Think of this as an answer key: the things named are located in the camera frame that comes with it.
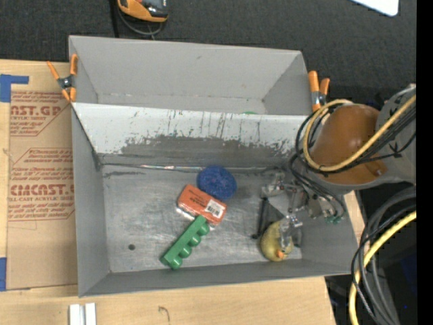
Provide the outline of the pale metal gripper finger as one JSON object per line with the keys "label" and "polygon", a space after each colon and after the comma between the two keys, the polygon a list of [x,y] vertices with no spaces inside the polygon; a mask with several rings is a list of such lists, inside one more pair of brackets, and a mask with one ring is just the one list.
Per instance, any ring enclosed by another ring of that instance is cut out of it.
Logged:
{"label": "pale metal gripper finger", "polygon": [[300,247],[303,222],[296,215],[288,215],[279,221],[279,243],[282,248]]}
{"label": "pale metal gripper finger", "polygon": [[286,193],[286,188],[281,184],[267,184],[261,188],[261,198],[272,198]]}

